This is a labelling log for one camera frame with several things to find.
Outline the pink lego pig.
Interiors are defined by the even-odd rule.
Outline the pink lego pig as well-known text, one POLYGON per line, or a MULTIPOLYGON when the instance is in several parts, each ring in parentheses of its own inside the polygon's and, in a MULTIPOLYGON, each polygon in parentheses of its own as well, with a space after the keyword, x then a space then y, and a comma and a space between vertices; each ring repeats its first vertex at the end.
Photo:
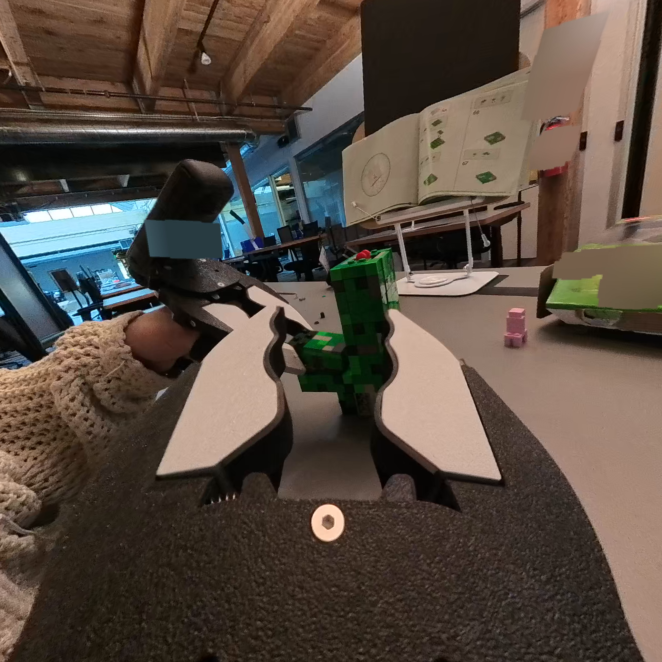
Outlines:
POLYGON ((521 348, 528 340, 526 316, 524 308, 511 308, 506 316, 504 346, 521 348))

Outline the long wooden office desk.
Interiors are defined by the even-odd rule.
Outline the long wooden office desk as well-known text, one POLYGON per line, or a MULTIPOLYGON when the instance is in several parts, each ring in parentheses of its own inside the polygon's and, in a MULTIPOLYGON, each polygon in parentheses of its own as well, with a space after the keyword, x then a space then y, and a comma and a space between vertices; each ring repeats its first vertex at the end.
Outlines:
POLYGON ((237 256, 235 258, 221 260, 221 262, 234 266, 235 269, 239 269, 238 266, 244 263, 247 265, 254 265, 257 263, 258 265, 261 265, 258 266, 258 268, 261 269, 260 276, 263 276, 263 278, 260 277, 258 280, 266 283, 274 283, 277 282, 277 275, 279 272, 275 267, 270 265, 269 261, 276 257, 276 253, 281 251, 290 251, 295 248, 301 248, 305 245, 318 245, 320 239, 321 236, 310 236, 307 238, 286 242, 284 244, 269 245, 255 249, 248 253, 244 253, 243 255, 237 256))

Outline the person's left hand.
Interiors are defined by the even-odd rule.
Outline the person's left hand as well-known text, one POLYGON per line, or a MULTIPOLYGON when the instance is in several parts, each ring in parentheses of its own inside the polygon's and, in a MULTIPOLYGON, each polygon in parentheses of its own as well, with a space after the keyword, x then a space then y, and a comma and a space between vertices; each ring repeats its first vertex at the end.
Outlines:
POLYGON ((167 307, 146 312, 124 329, 125 343, 147 369, 165 375, 177 361, 188 356, 199 333, 177 323, 167 307))

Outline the wooden post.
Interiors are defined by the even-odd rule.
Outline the wooden post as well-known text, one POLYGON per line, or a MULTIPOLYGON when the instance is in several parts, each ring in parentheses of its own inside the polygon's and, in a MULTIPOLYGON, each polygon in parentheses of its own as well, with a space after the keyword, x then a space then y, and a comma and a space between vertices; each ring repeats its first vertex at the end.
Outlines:
POLYGON ((244 210, 247 214, 252 236, 264 238, 257 204, 245 170, 244 160, 240 153, 240 146, 238 144, 227 143, 226 151, 242 198, 244 210))

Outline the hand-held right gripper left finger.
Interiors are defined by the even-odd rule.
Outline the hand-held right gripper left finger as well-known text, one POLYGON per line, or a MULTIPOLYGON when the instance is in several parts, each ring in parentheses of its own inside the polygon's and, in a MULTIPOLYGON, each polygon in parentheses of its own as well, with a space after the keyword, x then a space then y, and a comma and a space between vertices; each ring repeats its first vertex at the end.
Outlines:
POLYGON ((207 477, 220 494, 263 473, 277 492, 293 447, 281 377, 287 318, 269 306, 232 331, 202 361, 156 470, 161 480, 207 477))

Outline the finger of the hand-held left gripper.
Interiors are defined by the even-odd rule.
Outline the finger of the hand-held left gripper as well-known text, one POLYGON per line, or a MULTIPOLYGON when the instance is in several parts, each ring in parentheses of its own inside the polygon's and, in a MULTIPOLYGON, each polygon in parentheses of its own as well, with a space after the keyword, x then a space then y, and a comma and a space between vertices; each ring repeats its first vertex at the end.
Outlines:
POLYGON ((277 296, 277 293, 253 285, 246 290, 246 295, 251 302, 263 308, 281 307, 285 314, 287 332, 312 331, 312 327, 299 311, 277 296))
MULTIPOLYGON (((303 330, 307 329, 307 321, 287 301, 253 301, 253 303, 258 305, 258 311, 263 308, 282 307, 285 311, 286 320, 294 323, 294 335, 301 332, 299 328, 303 330)), ((249 314, 237 304, 212 303, 203 308, 203 310, 211 313, 215 319, 228 326, 231 331, 236 330, 249 319, 249 314)), ((285 361, 284 372, 297 376, 304 375, 304 364, 290 343, 283 343, 282 353, 285 361)))

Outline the person's left forearm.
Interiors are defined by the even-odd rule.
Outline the person's left forearm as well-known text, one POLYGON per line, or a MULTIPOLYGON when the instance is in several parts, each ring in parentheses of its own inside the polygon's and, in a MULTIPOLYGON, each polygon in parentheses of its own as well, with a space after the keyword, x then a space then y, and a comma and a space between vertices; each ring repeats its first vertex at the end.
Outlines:
POLYGON ((1 370, 1 660, 27 623, 61 527, 46 511, 70 503, 166 377, 126 341, 143 312, 85 322, 45 358, 1 370))

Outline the silver ventilation duct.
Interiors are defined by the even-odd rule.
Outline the silver ventilation duct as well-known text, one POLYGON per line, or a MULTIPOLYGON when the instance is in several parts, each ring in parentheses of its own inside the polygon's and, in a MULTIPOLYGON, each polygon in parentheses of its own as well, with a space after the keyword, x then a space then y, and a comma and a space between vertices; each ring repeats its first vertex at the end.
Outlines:
POLYGON ((254 143, 250 127, 217 120, 136 114, 1 110, 1 145, 254 143))

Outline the green cardboard lego box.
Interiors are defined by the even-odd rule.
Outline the green cardboard lego box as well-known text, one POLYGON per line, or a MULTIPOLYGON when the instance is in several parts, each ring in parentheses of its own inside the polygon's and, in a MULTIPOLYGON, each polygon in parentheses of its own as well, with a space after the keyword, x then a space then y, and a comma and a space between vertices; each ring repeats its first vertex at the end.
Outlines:
POLYGON ((623 219, 540 274, 536 317, 661 335, 661 215, 623 219))

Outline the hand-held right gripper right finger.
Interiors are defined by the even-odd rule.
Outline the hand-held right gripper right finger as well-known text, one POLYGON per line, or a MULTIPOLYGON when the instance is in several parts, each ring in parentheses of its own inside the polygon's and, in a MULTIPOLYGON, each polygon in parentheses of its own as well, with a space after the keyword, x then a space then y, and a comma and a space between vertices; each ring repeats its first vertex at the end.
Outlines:
POLYGON ((501 470, 460 360, 400 310, 388 310, 387 322, 392 370, 375 401, 380 433, 430 473, 500 484, 501 470))

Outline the black panel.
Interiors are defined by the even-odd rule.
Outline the black panel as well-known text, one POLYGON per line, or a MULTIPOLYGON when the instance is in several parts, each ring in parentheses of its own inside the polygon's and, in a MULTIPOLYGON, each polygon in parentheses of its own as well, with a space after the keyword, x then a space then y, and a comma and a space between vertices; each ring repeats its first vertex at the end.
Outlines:
POLYGON ((365 134, 518 69, 520 1, 362 1, 365 134))

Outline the green lego creeper body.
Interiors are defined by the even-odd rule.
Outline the green lego creeper body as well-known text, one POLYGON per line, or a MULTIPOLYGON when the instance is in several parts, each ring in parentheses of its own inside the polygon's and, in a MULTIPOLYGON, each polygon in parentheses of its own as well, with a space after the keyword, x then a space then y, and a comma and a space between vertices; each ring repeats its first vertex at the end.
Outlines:
POLYGON ((400 308, 393 251, 361 251, 329 276, 342 331, 313 330, 290 339, 304 366, 299 385, 303 392, 335 393, 346 416, 369 417, 392 370, 387 312, 400 308))

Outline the open instruction booklet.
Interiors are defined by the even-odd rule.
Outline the open instruction booklet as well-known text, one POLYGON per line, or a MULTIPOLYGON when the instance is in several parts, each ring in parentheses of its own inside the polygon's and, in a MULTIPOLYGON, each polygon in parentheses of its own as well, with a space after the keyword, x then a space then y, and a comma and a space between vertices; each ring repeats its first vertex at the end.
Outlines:
POLYGON ((523 119, 531 68, 393 120, 342 152, 345 224, 447 197, 508 197, 538 135, 523 119))

